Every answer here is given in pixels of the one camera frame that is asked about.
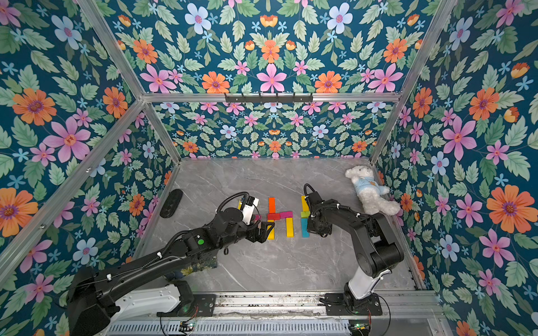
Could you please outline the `orange block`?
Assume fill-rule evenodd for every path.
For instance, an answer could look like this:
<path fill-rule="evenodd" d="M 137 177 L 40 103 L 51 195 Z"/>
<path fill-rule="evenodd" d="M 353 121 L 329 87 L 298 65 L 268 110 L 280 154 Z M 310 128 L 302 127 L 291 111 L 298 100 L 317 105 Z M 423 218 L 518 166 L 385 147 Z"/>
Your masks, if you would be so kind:
<path fill-rule="evenodd" d="M 276 202 L 275 202 L 274 197 L 270 197 L 268 199 L 268 212 L 270 214 L 275 214 L 276 213 Z"/>

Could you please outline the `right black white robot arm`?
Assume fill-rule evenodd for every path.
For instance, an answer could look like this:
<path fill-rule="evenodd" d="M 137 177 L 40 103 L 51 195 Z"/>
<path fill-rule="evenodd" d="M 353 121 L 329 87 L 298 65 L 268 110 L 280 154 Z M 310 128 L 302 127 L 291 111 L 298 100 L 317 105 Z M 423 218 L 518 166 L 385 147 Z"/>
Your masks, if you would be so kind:
<path fill-rule="evenodd" d="M 357 271 L 344 285 L 339 301 L 323 299 L 330 307 L 342 307 L 355 315 L 367 311 L 379 302 L 375 287 L 384 276 L 404 260 L 404 252 L 383 214 L 361 214 L 337 200 L 323 200 L 315 190 L 305 193 L 310 215 L 307 231 L 323 238 L 338 227 L 350 235 Z"/>

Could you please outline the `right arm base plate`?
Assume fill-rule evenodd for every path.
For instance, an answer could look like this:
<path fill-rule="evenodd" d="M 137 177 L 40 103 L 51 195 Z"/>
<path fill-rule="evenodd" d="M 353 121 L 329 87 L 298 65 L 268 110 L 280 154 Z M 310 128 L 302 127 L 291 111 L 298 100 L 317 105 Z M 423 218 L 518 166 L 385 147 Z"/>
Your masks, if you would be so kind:
<path fill-rule="evenodd" d="M 382 305 L 377 294 L 355 299 L 347 293 L 326 293 L 319 299 L 328 316 L 381 316 Z"/>

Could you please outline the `teal block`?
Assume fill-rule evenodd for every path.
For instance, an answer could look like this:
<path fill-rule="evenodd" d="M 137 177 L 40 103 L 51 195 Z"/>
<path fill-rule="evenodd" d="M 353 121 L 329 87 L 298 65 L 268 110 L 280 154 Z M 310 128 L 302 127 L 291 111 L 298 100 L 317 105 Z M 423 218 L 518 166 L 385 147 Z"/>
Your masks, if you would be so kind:
<path fill-rule="evenodd" d="M 308 219 L 301 218 L 301 235 L 302 238 L 309 238 L 310 234 L 308 232 Z"/>

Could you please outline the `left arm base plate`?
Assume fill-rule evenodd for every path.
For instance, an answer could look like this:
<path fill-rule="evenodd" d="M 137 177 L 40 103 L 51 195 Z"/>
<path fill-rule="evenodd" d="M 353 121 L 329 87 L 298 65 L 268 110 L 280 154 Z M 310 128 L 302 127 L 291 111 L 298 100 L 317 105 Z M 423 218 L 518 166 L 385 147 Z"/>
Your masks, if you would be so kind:
<path fill-rule="evenodd" d="M 211 317 L 217 296 L 214 294 L 192 294 L 180 298 L 179 304 L 170 312 L 158 312 L 157 317 Z"/>

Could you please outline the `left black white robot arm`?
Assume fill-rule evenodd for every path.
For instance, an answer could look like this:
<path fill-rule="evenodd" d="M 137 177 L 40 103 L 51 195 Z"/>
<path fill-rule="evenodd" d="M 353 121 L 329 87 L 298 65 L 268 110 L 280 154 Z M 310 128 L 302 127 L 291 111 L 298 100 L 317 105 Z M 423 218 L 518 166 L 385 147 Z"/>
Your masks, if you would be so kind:
<path fill-rule="evenodd" d="M 209 223 L 175 233 L 163 248 L 153 253 L 103 270 L 80 269 L 66 299 L 70 334 L 102 332 L 120 313 L 121 298 L 159 277 L 203 263 L 243 239 L 266 242 L 274 223 L 253 217 L 256 204 L 249 193 L 234 196 L 242 198 L 241 208 L 221 203 Z"/>

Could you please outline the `red block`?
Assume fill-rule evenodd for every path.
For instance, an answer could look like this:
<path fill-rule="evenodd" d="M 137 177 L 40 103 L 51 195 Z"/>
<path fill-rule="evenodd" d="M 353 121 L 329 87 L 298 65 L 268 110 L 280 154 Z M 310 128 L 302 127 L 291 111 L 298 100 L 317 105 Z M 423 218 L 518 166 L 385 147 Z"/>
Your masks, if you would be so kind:
<path fill-rule="evenodd" d="M 281 219 L 279 213 L 270 213 L 267 215 L 268 221 L 279 221 Z"/>

